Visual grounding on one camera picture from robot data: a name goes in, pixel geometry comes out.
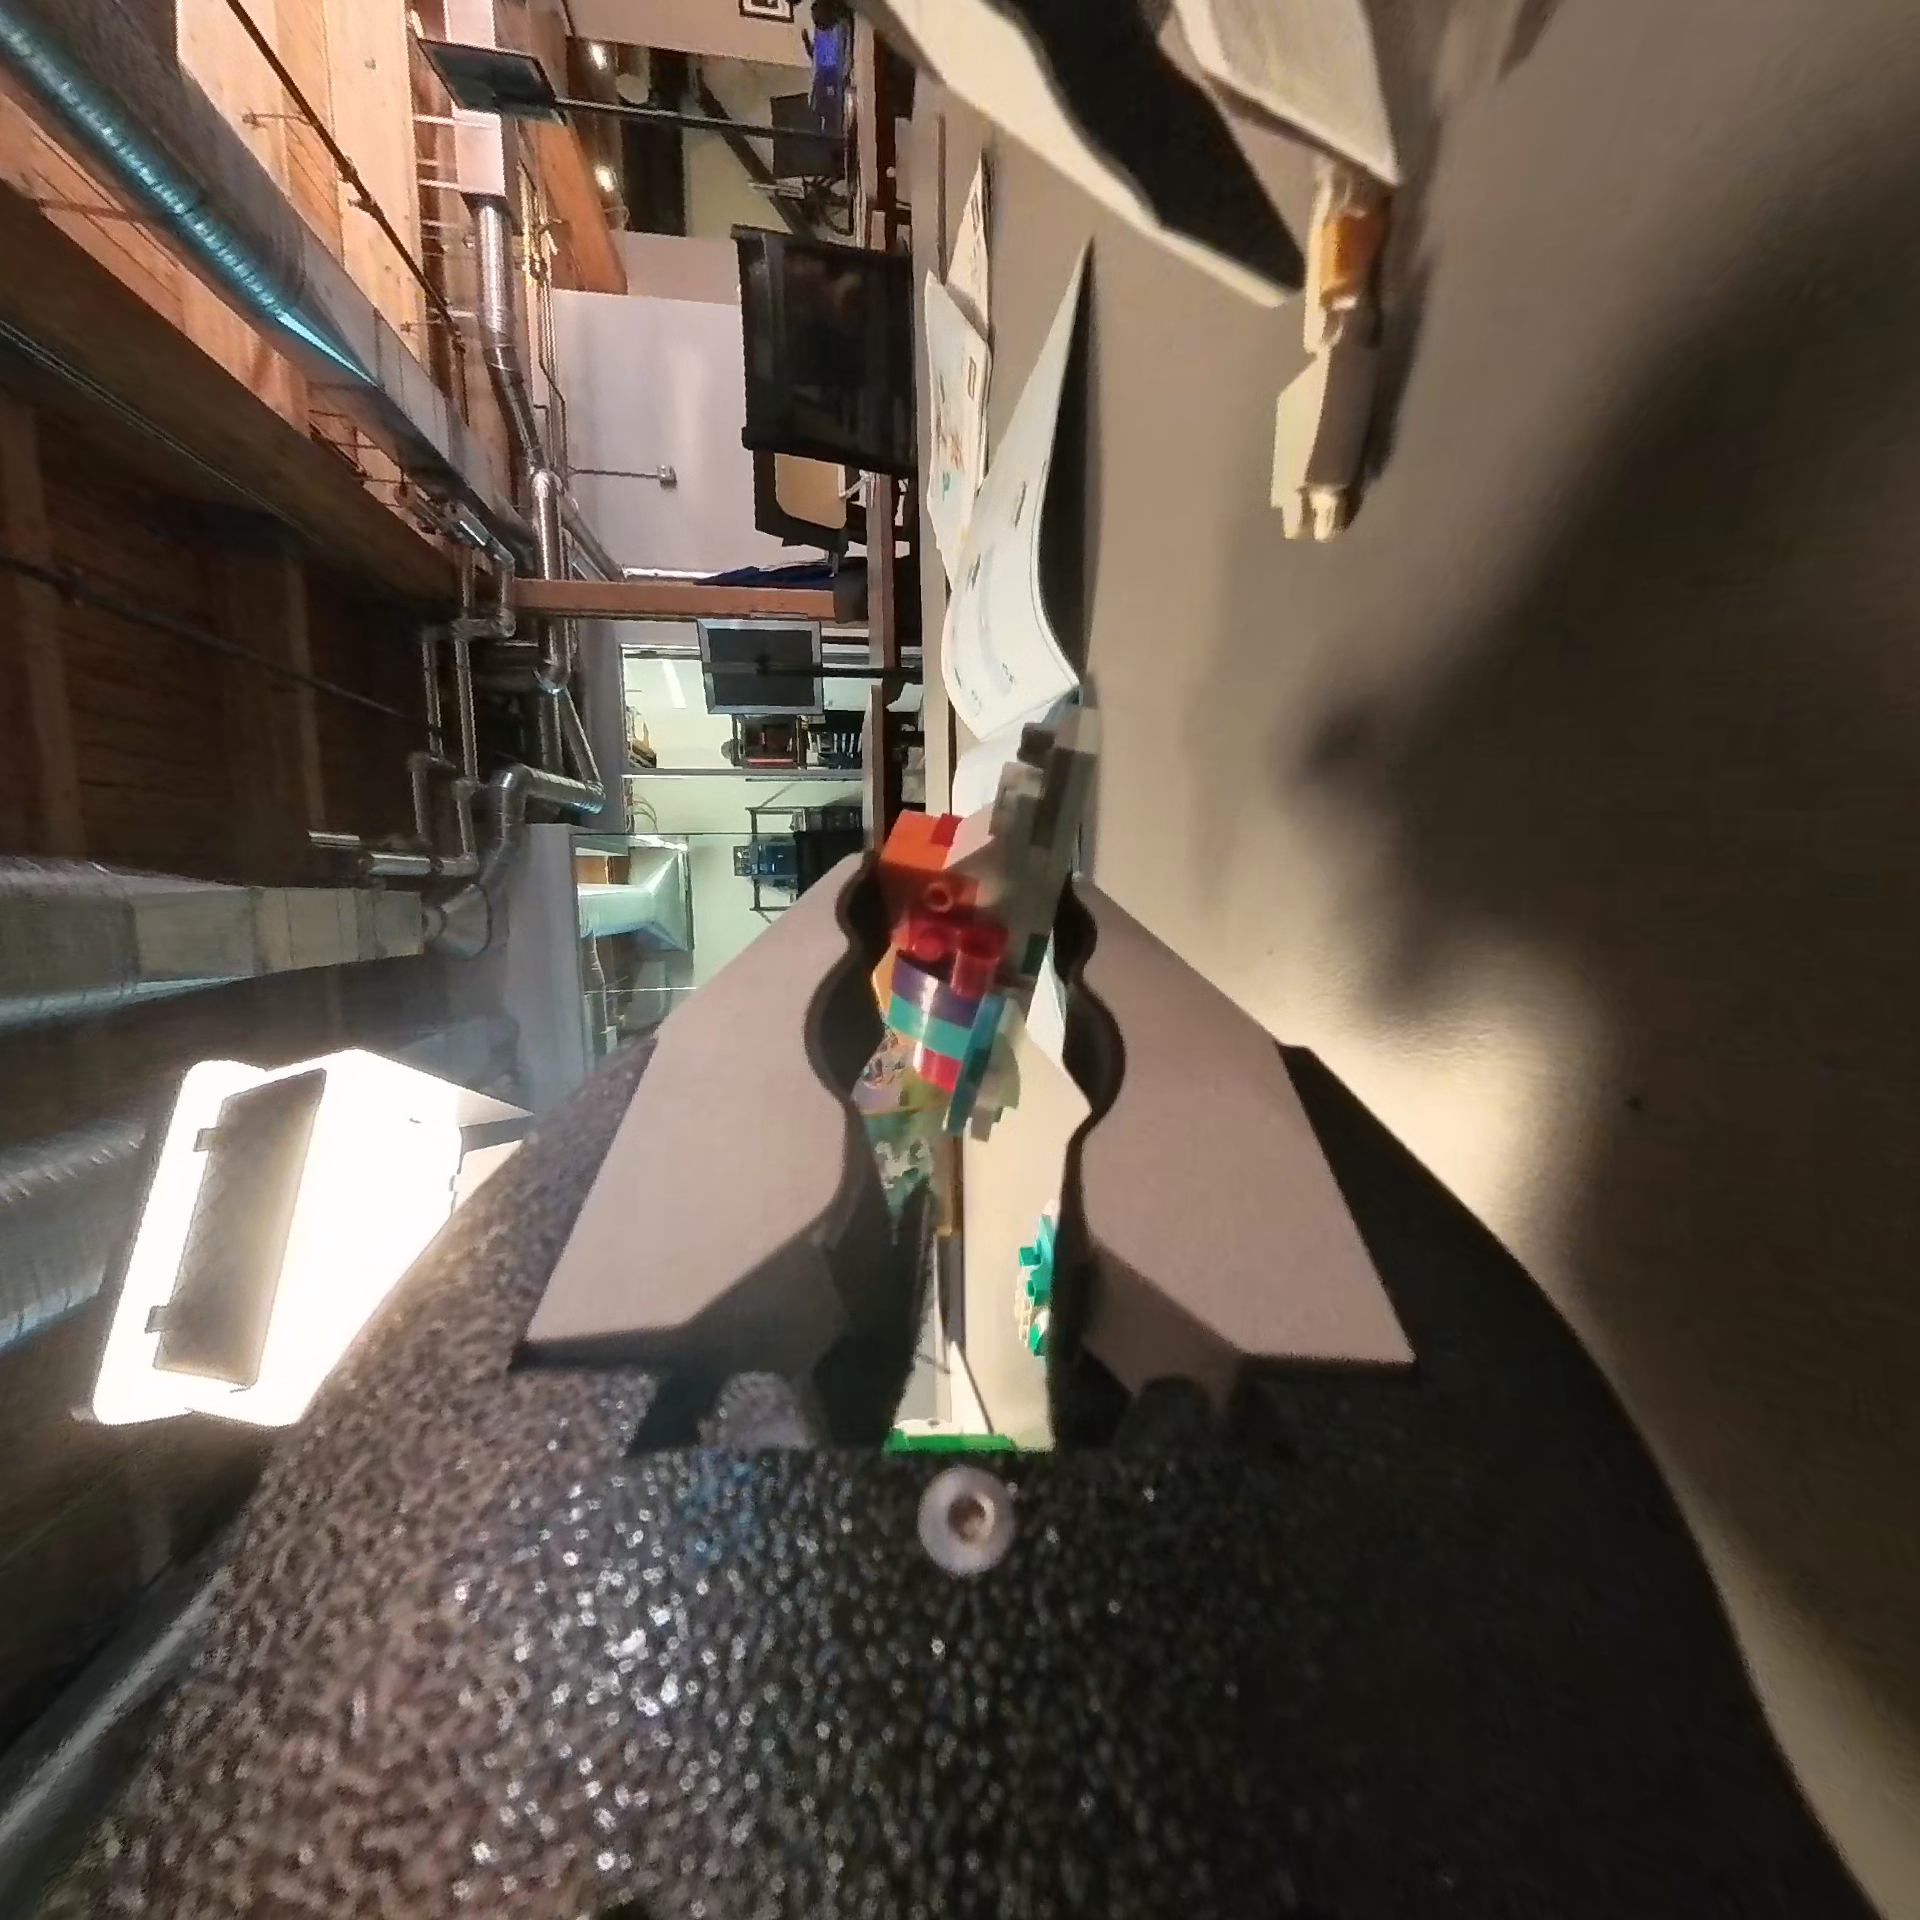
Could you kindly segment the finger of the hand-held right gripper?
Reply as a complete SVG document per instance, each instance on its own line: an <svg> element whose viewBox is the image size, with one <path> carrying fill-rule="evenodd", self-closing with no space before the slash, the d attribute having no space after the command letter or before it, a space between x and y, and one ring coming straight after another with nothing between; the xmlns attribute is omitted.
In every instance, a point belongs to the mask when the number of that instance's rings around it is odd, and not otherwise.
<svg viewBox="0 0 1920 1920"><path fill-rule="evenodd" d="M1150 230L1254 298L1295 298L1308 263L1236 127L1298 136L1367 186L1401 183L1368 4L1045 2L1030 20L1070 127Z"/></svg>
<svg viewBox="0 0 1920 1920"><path fill-rule="evenodd" d="M1029 45L1042 45L1022 2L878 2L878 18L904 51L942 51L998 30L1018 34Z"/></svg>

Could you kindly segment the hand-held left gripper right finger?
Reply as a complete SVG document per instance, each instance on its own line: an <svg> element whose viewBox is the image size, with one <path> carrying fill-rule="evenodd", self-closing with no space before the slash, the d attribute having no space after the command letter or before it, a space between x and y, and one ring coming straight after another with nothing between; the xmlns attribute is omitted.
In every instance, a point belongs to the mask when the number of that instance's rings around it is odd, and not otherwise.
<svg viewBox="0 0 1920 1920"><path fill-rule="evenodd" d="M1063 901L1060 1363L1121 1390L1405 1375L1412 1344L1272 1036L1133 915Z"/></svg>

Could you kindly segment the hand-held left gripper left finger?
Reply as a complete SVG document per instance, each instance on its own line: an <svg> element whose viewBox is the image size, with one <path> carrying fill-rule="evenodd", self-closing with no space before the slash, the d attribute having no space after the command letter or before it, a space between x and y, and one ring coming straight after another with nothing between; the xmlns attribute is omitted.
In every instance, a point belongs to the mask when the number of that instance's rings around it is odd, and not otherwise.
<svg viewBox="0 0 1920 1920"><path fill-rule="evenodd" d="M855 1107L882 946L855 853L657 1026L524 1358L722 1386L898 1342L904 1254Z"/></svg>

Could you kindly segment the cream orange lego piece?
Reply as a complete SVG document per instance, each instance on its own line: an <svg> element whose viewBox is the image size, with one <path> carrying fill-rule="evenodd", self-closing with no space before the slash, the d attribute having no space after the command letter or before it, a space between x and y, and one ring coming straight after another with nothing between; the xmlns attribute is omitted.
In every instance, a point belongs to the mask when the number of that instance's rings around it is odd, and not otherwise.
<svg viewBox="0 0 1920 1920"><path fill-rule="evenodd" d="M1289 541L1332 541L1352 518L1378 392L1378 275L1392 192L1330 154L1311 162L1303 370L1276 412L1270 504Z"/></svg>

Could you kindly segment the colourful lego build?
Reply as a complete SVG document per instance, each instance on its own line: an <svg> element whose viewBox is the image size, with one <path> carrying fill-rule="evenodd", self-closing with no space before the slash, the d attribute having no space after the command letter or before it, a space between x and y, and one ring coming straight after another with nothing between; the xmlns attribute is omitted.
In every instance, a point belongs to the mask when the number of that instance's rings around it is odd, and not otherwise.
<svg viewBox="0 0 1920 1920"><path fill-rule="evenodd" d="M988 804L904 813L878 883L887 949L879 1042L855 1080L876 1133L903 1118L988 1138L1018 1100L1016 1042L1042 983L1096 770L1096 715L1060 703L1018 727Z"/></svg>

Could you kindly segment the printed paper sheet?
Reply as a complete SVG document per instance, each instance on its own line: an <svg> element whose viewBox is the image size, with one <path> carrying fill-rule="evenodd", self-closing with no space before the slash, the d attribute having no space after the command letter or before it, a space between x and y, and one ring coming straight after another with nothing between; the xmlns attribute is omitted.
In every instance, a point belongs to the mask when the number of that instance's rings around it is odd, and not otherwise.
<svg viewBox="0 0 1920 1920"><path fill-rule="evenodd" d="M976 159L951 237L944 288L970 327L988 338L991 333L991 166L988 155Z"/></svg>

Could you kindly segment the rectangular ceiling light panel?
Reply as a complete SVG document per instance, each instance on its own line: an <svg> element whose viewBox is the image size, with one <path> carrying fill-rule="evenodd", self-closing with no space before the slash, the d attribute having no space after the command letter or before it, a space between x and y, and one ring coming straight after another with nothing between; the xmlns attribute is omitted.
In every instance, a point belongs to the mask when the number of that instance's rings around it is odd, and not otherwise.
<svg viewBox="0 0 1920 1920"><path fill-rule="evenodd" d="M528 1126L500 1098L360 1046L189 1068L113 1268L88 1419L298 1423Z"/></svg>

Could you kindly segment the dark monitor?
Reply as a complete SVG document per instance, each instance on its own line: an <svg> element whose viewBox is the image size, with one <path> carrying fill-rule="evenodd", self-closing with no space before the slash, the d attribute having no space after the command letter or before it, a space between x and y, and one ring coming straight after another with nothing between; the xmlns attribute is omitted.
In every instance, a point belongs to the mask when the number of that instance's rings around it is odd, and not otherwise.
<svg viewBox="0 0 1920 1920"><path fill-rule="evenodd" d="M865 541L865 511L788 508L780 463L918 472L912 269L904 255L818 235L733 226L743 412L753 525L839 563Z"/></svg>

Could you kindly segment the small grey monitor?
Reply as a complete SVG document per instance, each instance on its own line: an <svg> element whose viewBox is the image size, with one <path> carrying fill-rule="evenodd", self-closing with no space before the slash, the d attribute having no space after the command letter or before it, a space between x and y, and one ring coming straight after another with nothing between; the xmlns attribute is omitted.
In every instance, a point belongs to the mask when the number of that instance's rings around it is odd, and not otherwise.
<svg viewBox="0 0 1920 1920"><path fill-rule="evenodd" d="M722 616L694 623L713 715L825 711L825 638L813 620Z"/></svg>

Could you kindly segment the white instruction booklet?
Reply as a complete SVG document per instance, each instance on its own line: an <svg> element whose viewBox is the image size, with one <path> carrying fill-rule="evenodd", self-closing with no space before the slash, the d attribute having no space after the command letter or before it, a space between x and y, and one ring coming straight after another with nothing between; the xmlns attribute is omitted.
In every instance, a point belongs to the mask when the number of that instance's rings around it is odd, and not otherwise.
<svg viewBox="0 0 1920 1920"><path fill-rule="evenodd" d="M934 277L924 282L928 351L926 508L946 575L944 688L976 738L1018 728L1079 690L1042 590L1048 482L1060 445L1088 254L998 440L989 440L991 349Z"/></svg>

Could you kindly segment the silver pipe cluster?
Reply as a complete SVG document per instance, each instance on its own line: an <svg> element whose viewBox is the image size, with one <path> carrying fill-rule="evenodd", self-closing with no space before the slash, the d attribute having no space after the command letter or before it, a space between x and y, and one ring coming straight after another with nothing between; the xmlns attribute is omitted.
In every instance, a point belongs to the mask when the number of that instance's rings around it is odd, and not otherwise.
<svg viewBox="0 0 1920 1920"><path fill-rule="evenodd" d="M550 462L520 349L511 207L498 195L469 195L473 239L473 322L489 383L506 428L516 494L532 524L532 559L493 565L492 613L465 610L420 632L424 747L409 757L416 842L431 886L422 901L424 946L469 963L505 933L506 883L537 808L581 822L608 802L608 781L576 694L578 629L560 614L535 616L528 701L535 762L514 759L477 774L473 650L516 632L509 586L568 586L568 488Z"/></svg>

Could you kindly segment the silver spiral duct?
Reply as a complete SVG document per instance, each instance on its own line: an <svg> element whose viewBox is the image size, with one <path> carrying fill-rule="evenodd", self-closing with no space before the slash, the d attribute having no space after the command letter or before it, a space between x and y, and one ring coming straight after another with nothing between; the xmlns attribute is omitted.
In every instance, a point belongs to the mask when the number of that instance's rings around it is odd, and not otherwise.
<svg viewBox="0 0 1920 1920"><path fill-rule="evenodd" d="M348 883L258 885L2 860L5 1037L272 976L479 955L484 898L424 891L409 854Z"/></svg>
<svg viewBox="0 0 1920 1920"><path fill-rule="evenodd" d="M311 378L384 392L393 330L126 4L2 4L5 71L226 303Z"/></svg>

